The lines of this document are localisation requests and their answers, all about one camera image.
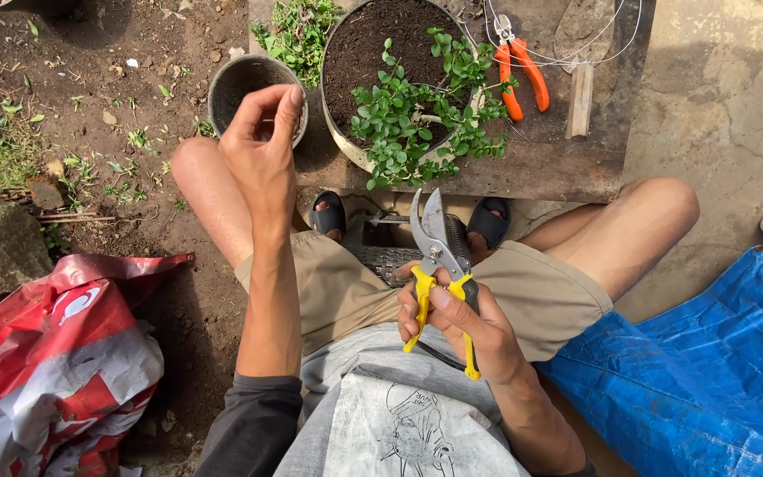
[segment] khaki shorts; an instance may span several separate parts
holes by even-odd
[[[353,331],[395,322],[398,290],[354,255],[316,231],[291,236],[302,313],[304,354]],[[249,291],[252,256],[235,271]],[[511,321],[529,361],[546,361],[570,338],[611,311],[608,294],[591,277],[531,247],[503,242],[473,267]]]

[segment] man's right hand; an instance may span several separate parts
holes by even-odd
[[[438,272],[441,283],[449,282],[449,274]],[[407,284],[398,295],[402,308],[397,322],[402,341],[408,341],[419,331],[417,312],[419,307],[414,298],[414,282]],[[476,349],[479,371],[492,386],[513,385],[523,380],[537,380],[535,370],[529,364],[517,344],[514,329],[493,298],[490,288],[479,284],[479,311],[461,299],[452,296],[443,287],[433,287],[429,291],[429,314],[426,325],[440,330],[463,362],[466,359],[464,333],[470,335]]]
[[[296,170],[293,132],[304,103],[304,92],[294,85],[274,85],[251,92],[243,99],[219,150],[238,184],[249,215],[253,236],[267,240],[286,236],[296,206]],[[260,132],[274,119],[272,137],[260,141]]]

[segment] black long sleeve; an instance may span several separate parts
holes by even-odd
[[[296,437],[302,381],[235,374],[194,477],[270,477]]]

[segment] black sandal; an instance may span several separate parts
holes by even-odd
[[[323,201],[328,204],[328,207],[322,211],[317,211],[317,204]],[[346,237],[346,211],[344,210],[344,203],[336,192],[326,190],[318,193],[311,203],[309,218],[311,227],[317,232],[325,235],[326,232],[337,229],[340,231],[341,237]]]
[[[505,199],[485,197],[473,209],[467,233],[475,232],[485,238],[487,248],[493,250],[502,243],[511,225],[511,206]]]

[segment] knee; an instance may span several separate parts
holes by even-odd
[[[648,201],[665,206],[693,226],[699,219],[699,199],[694,188],[680,178],[647,178],[630,182],[622,190],[624,194],[639,193]]]
[[[217,149],[217,141],[209,137],[188,137],[175,148],[170,158],[170,169],[173,178],[189,176],[189,172],[195,170],[196,163],[209,158],[218,157],[212,153]]]

